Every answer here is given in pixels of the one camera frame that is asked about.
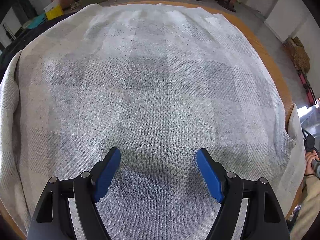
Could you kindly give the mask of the beige sleeved forearm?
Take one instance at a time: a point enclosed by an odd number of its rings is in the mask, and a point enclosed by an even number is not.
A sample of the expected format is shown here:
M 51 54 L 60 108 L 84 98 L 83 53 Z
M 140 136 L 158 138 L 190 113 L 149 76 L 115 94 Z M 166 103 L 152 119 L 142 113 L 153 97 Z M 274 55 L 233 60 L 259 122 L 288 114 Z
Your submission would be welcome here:
M 319 179 L 316 176 L 308 176 L 305 182 L 306 195 L 291 230 L 290 239 L 302 239 L 319 214 Z

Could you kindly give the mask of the person's right hand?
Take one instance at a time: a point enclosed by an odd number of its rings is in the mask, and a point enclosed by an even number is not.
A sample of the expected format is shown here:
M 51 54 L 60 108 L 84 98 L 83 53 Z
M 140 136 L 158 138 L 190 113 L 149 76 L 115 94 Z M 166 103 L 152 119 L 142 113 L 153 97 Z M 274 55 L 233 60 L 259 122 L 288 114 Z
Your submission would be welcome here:
M 315 174 L 313 168 L 311 167 L 311 162 L 314 159 L 319 161 L 318 154 L 317 154 L 317 152 L 315 150 L 313 150 L 312 152 L 306 152 L 305 153 L 305 161 L 306 161 L 305 175 L 306 176 L 310 176 L 312 174 Z

